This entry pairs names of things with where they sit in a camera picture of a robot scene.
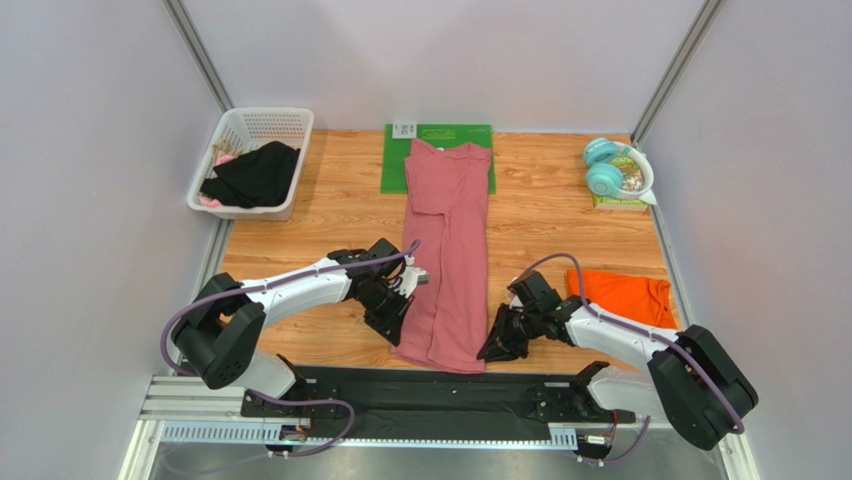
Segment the pink t shirt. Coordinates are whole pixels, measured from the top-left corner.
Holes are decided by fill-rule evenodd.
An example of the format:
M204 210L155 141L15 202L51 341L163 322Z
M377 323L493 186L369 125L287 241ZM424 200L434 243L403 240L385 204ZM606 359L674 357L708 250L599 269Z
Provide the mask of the pink t shirt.
M415 266L428 272L405 315L393 353L452 373L478 374L489 325L487 211L490 149L441 150L415 139L405 159L403 241L419 241Z

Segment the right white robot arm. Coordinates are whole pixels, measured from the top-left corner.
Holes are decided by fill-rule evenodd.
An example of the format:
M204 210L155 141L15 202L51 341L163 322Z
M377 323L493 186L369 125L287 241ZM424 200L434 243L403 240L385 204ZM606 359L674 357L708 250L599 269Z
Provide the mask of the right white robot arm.
M715 335L693 325L684 331L652 327L616 315L578 296L562 297L531 270L508 287L479 359L504 362L529 354L541 337L596 350L633 366L587 366L574 378L586 409L623 410L665 420L688 443L713 449L741 434L759 395Z

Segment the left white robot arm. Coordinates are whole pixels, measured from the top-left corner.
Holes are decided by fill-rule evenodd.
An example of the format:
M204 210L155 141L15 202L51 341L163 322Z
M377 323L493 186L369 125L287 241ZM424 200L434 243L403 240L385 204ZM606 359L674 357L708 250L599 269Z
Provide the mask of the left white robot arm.
M163 358L178 370L168 353L175 346L189 364L184 374L198 376L211 390L238 386L261 398L283 399L297 374L283 357L259 350L260 335L309 309L353 300L362 306L367 326L399 345L414 293L430 280L415 264L419 245L414 241L400 251L381 238L368 249L336 250L278 276L237 281L218 274L167 322L160 339Z

